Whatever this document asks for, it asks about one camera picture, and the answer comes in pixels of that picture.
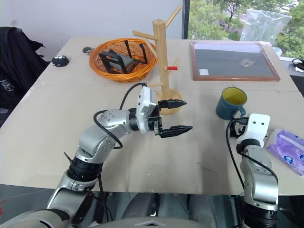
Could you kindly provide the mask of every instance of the black bag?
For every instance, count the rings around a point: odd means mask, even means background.
[[[0,27],[0,107],[14,109],[48,66],[36,53],[40,47],[21,29]]]

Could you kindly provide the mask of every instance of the white sticker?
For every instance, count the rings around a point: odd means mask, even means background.
[[[200,75],[209,75],[207,69],[200,69],[200,70],[199,70],[199,74],[200,74]]]

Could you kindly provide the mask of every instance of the beige table surface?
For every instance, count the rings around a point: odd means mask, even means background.
[[[71,39],[60,51],[70,59],[69,65],[50,65],[0,128],[1,184],[55,188],[69,166],[63,152],[74,156],[79,135],[94,124],[93,114],[119,107],[130,84],[99,77],[82,53],[83,47],[105,41]],[[227,121],[215,115],[221,90],[227,86],[246,92],[248,113],[271,116],[269,132],[284,128],[304,137],[304,99],[287,74],[279,82],[266,83],[192,81],[190,41],[168,40],[168,53],[169,61],[180,59],[180,71],[171,74],[171,86],[188,104],[176,115],[163,117],[163,125],[193,125],[193,129],[167,139],[152,133],[122,138],[123,149],[113,150],[104,164],[106,191],[240,194],[225,142]],[[157,70],[144,81],[158,82]],[[139,91],[130,93],[125,108],[135,107]],[[280,194],[303,195],[303,177],[268,156],[279,178]]]

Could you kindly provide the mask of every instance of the red peg tip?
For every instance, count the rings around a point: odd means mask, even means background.
[[[167,66],[167,70],[179,70],[177,66]]]

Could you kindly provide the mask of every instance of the tree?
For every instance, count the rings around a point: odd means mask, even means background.
[[[304,2],[289,12],[292,16],[286,33],[280,33],[276,38],[276,45],[281,48],[283,56],[304,58]]]
[[[233,16],[243,12],[245,9],[249,8],[251,0],[214,0],[214,4],[219,4],[222,10],[226,10],[229,13],[228,28],[231,24]]]
[[[254,0],[251,5],[257,10],[278,12],[278,6],[287,4],[289,0]]]
[[[224,14],[219,5],[204,0],[190,3],[188,39],[223,39],[228,33],[219,25]]]
[[[290,30],[304,26],[304,2],[301,2],[297,7],[291,8],[289,15],[292,16],[288,26]]]

